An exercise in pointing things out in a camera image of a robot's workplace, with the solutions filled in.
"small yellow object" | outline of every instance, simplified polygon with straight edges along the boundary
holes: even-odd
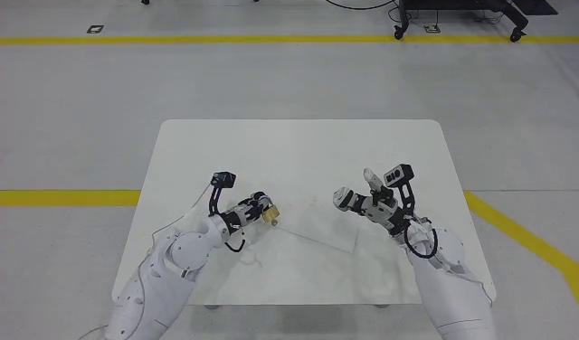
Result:
[[[263,217],[263,220],[266,223],[271,224],[272,226],[275,226],[276,224],[278,224],[278,222],[276,221],[276,218],[278,218],[279,216],[280,216],[280,211],[278,211],[278,207],[276,207],[275,205],[272,205],[272,207],[263,211],[263,214],[261,215],[261,217]]]

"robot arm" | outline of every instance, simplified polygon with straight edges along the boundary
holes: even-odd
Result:
[[[382,225],[405,249],[424,307],[444,340],[496,340],[490,298],[466,267],[460,238],[450,229],[434,230],[427,218],[415,215],[413,177],[409,165],[399,165],[384,175],[384,185],[367,168],[370,196],[342,187],[334,193],[334,205]],[[391,188],[398,189],[402,207]]]
[[[181,232],[169,227],[160,232],[153,248],[115,301],[105,339],[158,340],[183,311],[212,249],[225,244],[234,252],[241,251],[245,240],[239,249],[233,249],[227,241],[260,216],[276,224],[279,212],[263,192],[219,212],[217,201],[221,190],[232,188],[234,182],[234,174],[214,174],[210,216],[204,218],[195,231]]]

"gray floor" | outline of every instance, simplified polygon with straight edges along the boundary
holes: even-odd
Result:
[[[579,0],[552,3],[561,14],[527,31],[579,34]],[[441,14],[442,32],[512,28],[468,15]],[[421,13],[409,34],[433,20]],[[84,35],[91,24],[105,24],[102,35],[392,33],[384,10],[321,0],[0,0],[0,23],[1,36]],[[140,188],[168,118],[431,118],[465,189],[579,260],[577,113],[572,44],[2,46],[0,188]],[[75,339],[105,324],[132,214],[0,208],[3,338]],[[579,307],[561,274],[475,224],[500,338],[575,339]],[[438,338],[420,306],[246,310],[188,307],[164,338]]]

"black cable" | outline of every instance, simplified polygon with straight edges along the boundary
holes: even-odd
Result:
[[[417,250],[415,250],[414,246],[412,246],[410,244],[410,242],[408,241],[408,229],[409,228],[410,228],[410,226],[408,226],[404,229],[404,243],[406,244],[406,247],[408,247],[408,250],[410,250],[410,252],[415,254],[416,257],[419,257],[421,259],[427,260],[431,257],[434,257],[434,255],[436,254],[436,250],[438,249],[438,236],[436,235],[436,230],[432,229],[432,236],[434,236],[434,244],[432,245],[432,252],[427,254],[427,255],[423,255],[420,252],[418,252]]]
[[[500,20],[502,20],[503,16],[505,15],[504,13],[502,13],[502,14],[499,14],[495,17],[487,17],[485,10],[480,10],[480,11],[482,11],[482,17],[474,18],[473,21],[475,23],[498,24],[498,23],[500,23]]]
[[[367,10],[375,10],[376,8],[380,8],[380,7],[387,6],[387,5],[389,5],[389,4],[393,4],[394,1],[396,1],[396,0],[390,0],[390,1],[388,1],[388,2],[384,2],[383,4],[380,4],[380,5],[368,6],[368,7],[351,7],[351,6],[346,6],[346,5],[337,4],[337,3],[333,2],[333,1],[330,1],[330,0],[324,0],[324,1],[326,1],[327,3],[329,3],[329,4],[331,4],[331,5],[334,5],[334,6],[336,6],[336,7],[346,8],[347,10],[367,11]]]
[[[396,20],[395,18],[392,17],[391,13],[393,10],[396,9],[400,9],[400,6],[396,3],[396,1],[400,1],[400,0],[391,0],[394,4],[394,7],[392,7],[390,10],[388,10],[388,17],[390,17],[390,20],[397,23],[397,24],[401,24],[402,22],[400,20]],[[409,12],[405,12],[406,13],[406,20],[410,21],[414,18],[418,18],[418,16],[420,15],[420,11],[416,10],[417,15],[416,17],[414,17],[411,13]]]

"white cable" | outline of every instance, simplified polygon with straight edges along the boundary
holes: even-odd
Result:
[[[482,291],[485,293],[485,296],[489,299],[489,301],[490,301],[490,306],[492,307],[492,303],[493,303],[492,298],[490,298],[489,293],[488,293],[487,290],[485,289],[485,284],[484,284],[482,281],[478,281],[477,279],[472,279],[472,278],[470,278],[468,275],[463,275],[463,274],[461,274],[461,273],[453,272],[452,270],[450,270],[449,273],[450,273],[451,275],[456,276],[457,278],[466,279],[466,280],[469,281],[469,282],[474,282],[474,283],[480,284],[480,285],[482,286]]]
[[[172,221],[171,223],[169,223],[166,226],[163,226],[161,228],[159,228],[158,230],[154,231],[153,233],[151,233],[151,239],[153,240],[153,247],[151,247],[151,249],[147,252],[147,256],[145,256],[145,258],[141,261],[141,263],[138,264],[137,266],[137,276],[138,276],[138,283],[141,286],[141,292],[143,293],[143,307],[141,310],[141,315],[138,318],[138,322],[137,322],[137,326],[135,326],[135,328],[133,329],[132,333],[130,333],[129,336],[127,336],[127,338],[125,340],[129,340],[131,336],[133,336],[136,332],[138,327],[141,325],[141,321],[143,320],[143,315],[145,315],[145,285],[143,284],[143,279],[141,278],[141,266],[143,265],[143,263],[145,263],[145,261],[151,256],[151,250],[153,250],[155,248],[155,244],[157,242],[157,240],[155,239],[155,235],[159,232],[161,232],[162,230],[164,230],[165,228],[179,222],[181,219],[183,219],[184,217],[186,217],[195,207],[196,205],[199,203],[199,201],[201,201],[201,199],[203,198],[203,196],[205,195],[205,193],[207,192],[207,189],[209,189],[209,186],[211,184],[208,184],[205,189],[202,191],[201,195],[199,195],[199,197],[197,198],[197,200],[193,203],[193,205],[191,206],[191,209],[186,212],[185,214],[181,215],[179,218],[177,218],[176,220]],[[86,337],[87,335],[97,331],[97,330],[101,330],[102,328],[107,327],[108,325],[103,325],[103,326],[99,326],[99,327],[95,327],[92,330],[90,330],[89,332],[87,332],[86,334],[84,334],[83,336],[79,337],[77,340],[82,340],[84,337]]]
[[[86,333],[84,333],[84,335],[81,336],[81,337],[79,337],[77,340],[82,340],[83,338],[85,338],[85,337],[87,337],[88,335],[94,333],[95,331],[101,330],[101,328],[105,328],[105,327],[107,327],[107,326],[108,326],[108,325],[103,325],[103,326],[95,327],[95,328],[93,328],[92,330],[89,330],[89,331],[87,331]]]

